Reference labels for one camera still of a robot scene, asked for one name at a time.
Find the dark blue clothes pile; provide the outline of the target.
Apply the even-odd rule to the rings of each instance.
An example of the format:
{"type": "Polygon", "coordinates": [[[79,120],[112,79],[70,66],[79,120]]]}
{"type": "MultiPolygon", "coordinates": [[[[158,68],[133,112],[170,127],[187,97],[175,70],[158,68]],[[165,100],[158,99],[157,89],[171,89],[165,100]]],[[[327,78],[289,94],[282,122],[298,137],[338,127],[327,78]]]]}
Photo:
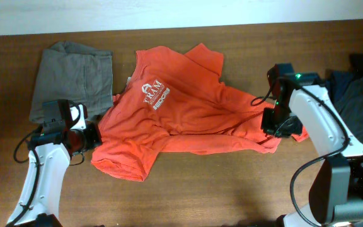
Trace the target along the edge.
{"type": "Polygon", "coordinates": [[[363,143],[363,54],[350,54],[348,71],[328,71],[326,88],[334,107],[363,143]]]}

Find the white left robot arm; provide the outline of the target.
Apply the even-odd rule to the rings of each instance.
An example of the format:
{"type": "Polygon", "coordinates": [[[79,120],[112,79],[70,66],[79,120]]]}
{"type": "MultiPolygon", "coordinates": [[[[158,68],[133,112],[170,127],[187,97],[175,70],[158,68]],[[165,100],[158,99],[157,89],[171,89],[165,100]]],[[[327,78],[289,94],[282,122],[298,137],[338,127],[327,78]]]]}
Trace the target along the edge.
{"type": "Polygon", "coordinates": [[[43,103],[42,110],[43,122],[20,141],[28,150],[28,171],[8,226],[60,226],[62,183],[72,157],[102,144],[82,103],[55,100],[43,103]]]}

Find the folded grey pants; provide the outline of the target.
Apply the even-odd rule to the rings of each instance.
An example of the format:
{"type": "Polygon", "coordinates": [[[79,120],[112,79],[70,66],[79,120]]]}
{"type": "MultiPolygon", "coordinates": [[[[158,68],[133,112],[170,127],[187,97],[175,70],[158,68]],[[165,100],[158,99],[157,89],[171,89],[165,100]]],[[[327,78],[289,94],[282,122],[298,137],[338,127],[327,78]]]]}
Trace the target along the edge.
{"type": "Polygon", "coordinates": [[[42,103],[58,99],[82,103],[88,119],[113,106],[113,52],[76,42],[57,42],[42,51],[29,121],[41,124],[42,103]]]}

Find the orange t-shirt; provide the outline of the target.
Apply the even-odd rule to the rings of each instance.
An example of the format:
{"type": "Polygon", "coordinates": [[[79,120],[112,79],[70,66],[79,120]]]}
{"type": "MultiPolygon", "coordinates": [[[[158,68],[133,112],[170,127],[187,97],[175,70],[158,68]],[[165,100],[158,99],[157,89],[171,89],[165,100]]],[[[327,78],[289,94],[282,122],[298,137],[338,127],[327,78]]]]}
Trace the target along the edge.
{"type": "Polygon", "coordinates": [[[181,54],[159,46],[136,53],[123,93],[98,125],[91,159],[115,178],[144,181],[160,153],[273,153],[280,139],[261,130],[267,103],[221,81],[224,56],[199,44],[181,54]]]}

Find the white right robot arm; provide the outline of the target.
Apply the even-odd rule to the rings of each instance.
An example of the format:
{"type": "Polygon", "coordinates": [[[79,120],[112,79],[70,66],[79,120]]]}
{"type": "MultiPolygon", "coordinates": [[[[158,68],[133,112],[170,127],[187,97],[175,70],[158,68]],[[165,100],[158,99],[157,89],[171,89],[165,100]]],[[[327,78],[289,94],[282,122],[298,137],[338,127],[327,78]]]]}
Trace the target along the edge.
{"type": "Polygon", "coordinates": [[[267,72],[268,94],[275,105],[265,108],[261,128],[274,137],[306,131],[319,156],[293,174],[289,193],[295,211],[277,218],[277,226],[338,226],[363,221],[363,144],[335,110],[317,73],[295,73],[291,64],[276,64],[267,72]],[[299,207],[294,183],[299,174],[321,162],[299,207]]]}

